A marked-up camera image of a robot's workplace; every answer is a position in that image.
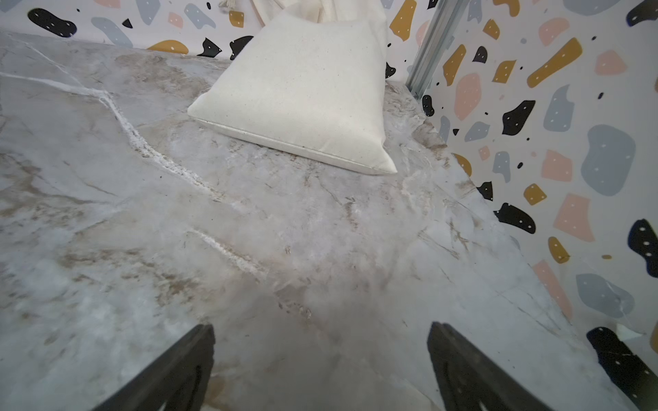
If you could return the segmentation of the aluminium corner post right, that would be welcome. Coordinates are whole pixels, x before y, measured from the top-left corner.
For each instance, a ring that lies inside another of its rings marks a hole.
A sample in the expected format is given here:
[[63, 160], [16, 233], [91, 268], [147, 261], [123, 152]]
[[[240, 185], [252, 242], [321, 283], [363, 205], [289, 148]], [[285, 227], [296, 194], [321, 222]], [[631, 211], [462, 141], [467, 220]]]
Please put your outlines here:
[[438, 1], [437, 10], [428, 25], [405, 83], [416, 100], [421, 99], [430, 87], [433, 73], [443, 53], [449, 48], [448, 41], [459, 25], [467, 5], [467, 0]]

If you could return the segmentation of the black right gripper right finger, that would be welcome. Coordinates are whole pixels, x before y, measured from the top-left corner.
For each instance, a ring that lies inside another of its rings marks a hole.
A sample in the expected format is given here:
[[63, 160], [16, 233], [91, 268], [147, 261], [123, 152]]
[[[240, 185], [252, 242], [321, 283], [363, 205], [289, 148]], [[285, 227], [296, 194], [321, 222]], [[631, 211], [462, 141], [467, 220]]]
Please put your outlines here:
[[548, 410], [451, 325], [431, 325], [428, 352], [446, 410]]

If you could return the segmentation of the closed cream cloth bag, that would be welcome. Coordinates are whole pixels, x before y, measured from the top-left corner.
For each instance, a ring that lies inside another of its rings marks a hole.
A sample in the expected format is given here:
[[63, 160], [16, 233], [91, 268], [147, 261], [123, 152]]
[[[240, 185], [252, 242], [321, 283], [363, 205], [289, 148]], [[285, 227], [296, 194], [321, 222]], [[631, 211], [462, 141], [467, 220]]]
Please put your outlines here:
[[393, 174], [384, 147], [386, 55], [380, 2], [282, 1], [188, 114], [239, 140]]

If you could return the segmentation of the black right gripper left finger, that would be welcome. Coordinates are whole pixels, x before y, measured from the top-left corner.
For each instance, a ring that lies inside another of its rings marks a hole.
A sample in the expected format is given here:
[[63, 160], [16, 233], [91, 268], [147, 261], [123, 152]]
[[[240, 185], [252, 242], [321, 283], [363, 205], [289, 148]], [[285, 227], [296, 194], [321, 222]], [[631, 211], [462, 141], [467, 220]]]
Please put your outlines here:
[[97, 410], [199, 410], [214, 366], [214, 328], [197, 325]]

